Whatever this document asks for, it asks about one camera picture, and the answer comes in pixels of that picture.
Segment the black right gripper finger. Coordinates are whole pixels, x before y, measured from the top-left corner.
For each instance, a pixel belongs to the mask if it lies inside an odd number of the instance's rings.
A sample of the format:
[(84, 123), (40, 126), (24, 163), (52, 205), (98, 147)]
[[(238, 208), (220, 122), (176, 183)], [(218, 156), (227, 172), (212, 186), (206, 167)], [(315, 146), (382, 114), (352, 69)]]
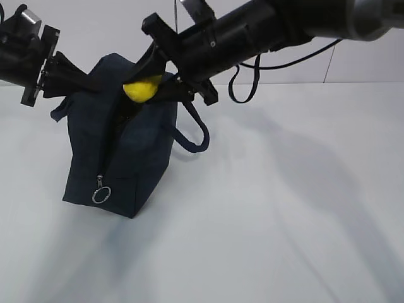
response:
[(128, 71), (123, 83), (130, 84), (165, 73), (167, 60), (156, 44), (151, 44), (139, 61)]
[(179, 81), (177, 77), (163, 79), (159, 84), (157, 93), (149, 99), (147, 104), (156, 104), (161, 102), (192, 102), (195, 91), (193, 87), (186, 82)]

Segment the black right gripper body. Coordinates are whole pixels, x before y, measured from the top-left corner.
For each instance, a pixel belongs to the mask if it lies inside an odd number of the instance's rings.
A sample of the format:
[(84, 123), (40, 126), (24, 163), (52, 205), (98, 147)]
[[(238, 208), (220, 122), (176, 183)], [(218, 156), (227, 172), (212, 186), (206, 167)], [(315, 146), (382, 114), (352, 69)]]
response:
[(177, 77), (193, 87), (195, 94), (200, 94), (206, 105), (218, 102), (218, 92), (210, 80), (216, 69), (209, 66), (213, 62), (214, 51), (218, 49), (214, 21), (194, 24), (177, 33), (157, 13), (153, 13), (143, 20), (141, 27), (153, 39), (152, 43), (159, 47), (167, 62), (172, 62), (177, 68), (177, 73), (171, 77)]

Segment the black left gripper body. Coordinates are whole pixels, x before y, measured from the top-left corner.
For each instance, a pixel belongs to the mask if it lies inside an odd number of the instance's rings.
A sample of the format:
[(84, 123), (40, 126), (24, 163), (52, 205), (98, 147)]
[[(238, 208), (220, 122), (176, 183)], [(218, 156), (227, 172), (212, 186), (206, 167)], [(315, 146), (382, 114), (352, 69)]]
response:
[(14, 13), (1, 23), (1, 80), (23, 87), (21, 104), (34, 106), (42, 68), (53, 55), (60, 30), (45, 25), (38, 34), (20, 33), (16, 22)]

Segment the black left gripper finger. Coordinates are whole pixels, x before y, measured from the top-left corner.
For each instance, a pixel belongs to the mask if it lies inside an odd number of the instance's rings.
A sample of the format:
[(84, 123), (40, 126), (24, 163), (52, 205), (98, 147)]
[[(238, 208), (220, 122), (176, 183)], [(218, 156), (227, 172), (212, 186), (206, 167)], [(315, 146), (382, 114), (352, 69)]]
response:
[(89, 84), (90, 77), (62, 52), (49, 58), (49, 81), (52, 84)]
[(44, 98), (65, 97), (76, 92), (98, 92), (101, 83), (97, 81), (53, 81), (47, 80), (42, 84)]

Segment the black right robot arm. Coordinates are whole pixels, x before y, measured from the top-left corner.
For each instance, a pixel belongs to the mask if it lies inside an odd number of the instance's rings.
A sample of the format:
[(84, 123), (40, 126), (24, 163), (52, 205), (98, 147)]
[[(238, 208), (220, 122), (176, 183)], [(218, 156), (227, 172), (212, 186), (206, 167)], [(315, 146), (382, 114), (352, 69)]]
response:
[(175, 32), (158, 14), (143, 20), (151, 46), (124, 80), (124, 91), (144, 83), (146, 97), (159, 102), (173, 95), (182, 102), (202, 96), (218, 101), (211, 78), (265, 52), (306, 44), (316, 37), (373, 41), (403, 27), (402, 1), (249, 1), (217, 18), (205, 1), (183, 1), (193, 25)]

